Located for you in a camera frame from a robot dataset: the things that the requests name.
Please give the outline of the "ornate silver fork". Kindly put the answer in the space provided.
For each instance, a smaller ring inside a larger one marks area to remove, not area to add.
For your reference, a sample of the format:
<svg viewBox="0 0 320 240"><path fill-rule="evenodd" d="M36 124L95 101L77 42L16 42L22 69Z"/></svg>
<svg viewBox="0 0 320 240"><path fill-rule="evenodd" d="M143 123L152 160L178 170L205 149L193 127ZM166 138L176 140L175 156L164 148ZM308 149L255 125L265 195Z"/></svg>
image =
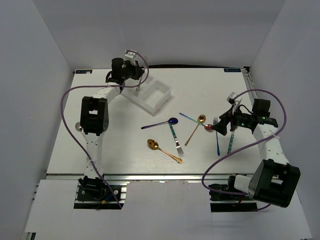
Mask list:
<svg viewBox="0 0 320 240"><path fill-rule="evenodd" d="M141 85L141 83L142 83L142 78L143 78L143 75L141 75L140 78L139 78L138 86L136 87L136 91L137 91L137 92L140 91L140 85Z"/></svg>

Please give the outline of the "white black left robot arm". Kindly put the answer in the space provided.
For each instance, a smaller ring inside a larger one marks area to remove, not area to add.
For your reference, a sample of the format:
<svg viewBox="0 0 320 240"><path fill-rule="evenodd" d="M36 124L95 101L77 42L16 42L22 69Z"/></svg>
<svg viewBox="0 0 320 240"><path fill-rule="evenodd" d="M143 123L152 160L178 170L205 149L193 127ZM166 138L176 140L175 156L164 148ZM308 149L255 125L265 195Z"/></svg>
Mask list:
<svg viewBox="0 0 320 240"><path fill-rule="evenodd" d="M105 82L115 84L106 86L94 96L82 98L80 111L81 133L85 139L86 169L84 177L79 183L90 196L99 200L105 196L106 187L101 179L104 174L102 166L102 142L109 127L109 103L124 89L128 79L139 80L145 71L139 66L135 57L114 58L111 61L111 71L107 74Z"/></svg>

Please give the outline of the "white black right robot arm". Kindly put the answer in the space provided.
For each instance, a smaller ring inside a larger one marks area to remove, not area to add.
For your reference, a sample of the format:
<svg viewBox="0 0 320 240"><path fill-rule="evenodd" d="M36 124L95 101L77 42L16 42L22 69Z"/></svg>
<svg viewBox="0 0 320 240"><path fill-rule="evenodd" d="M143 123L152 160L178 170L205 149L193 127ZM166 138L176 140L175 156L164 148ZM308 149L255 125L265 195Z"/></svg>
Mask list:
<svg viewBox="0 0 320 240"><path fill-rule="evenodd" d="M211 185L214 192L226 194L236 200L242 195L251 200L258 200L270 205L286 208L289 206L298 181L300 169L292 166L282 150L280 140L276 136L277 120L270 116L271 102L256 98L250 113L243 113L240 100L230 99L232 107L222 114L220 121L213 125L213 130L222 135L227 134L227 126L231 131L238 127L250 129L261 158L253 176L233 174L226 185Z"/></svg>

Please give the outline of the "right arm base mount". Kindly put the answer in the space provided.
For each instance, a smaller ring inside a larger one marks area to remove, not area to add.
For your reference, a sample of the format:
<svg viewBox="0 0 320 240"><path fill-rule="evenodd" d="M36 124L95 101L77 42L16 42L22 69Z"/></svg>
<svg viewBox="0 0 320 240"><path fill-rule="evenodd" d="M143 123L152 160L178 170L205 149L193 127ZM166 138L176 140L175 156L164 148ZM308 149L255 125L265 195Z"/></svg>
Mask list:
<svg viewBox="0 0 320 240"><path fill-rule="evenodd" d="M234 188L235 176L230 176L227 184L210 184L215 191L209 191L212 213L222 212L255 212L257 203L248 196L239 195L242 192Z"/></svg>

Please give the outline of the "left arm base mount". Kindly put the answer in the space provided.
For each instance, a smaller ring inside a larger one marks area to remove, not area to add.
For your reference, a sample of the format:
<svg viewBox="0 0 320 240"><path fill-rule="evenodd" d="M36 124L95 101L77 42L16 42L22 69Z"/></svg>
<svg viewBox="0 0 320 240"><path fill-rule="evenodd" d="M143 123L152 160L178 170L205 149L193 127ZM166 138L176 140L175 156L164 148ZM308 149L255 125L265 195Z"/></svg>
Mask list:
<svg viewBox="0 0 320 240"><path fill-rule="evenodd" d="M78 179L78 187L74 201L74 209L82 210L120 210L113 194L119 204L124 205L124 190L126 187L118 184L111 184L111 189L98 177Z"/></svg>

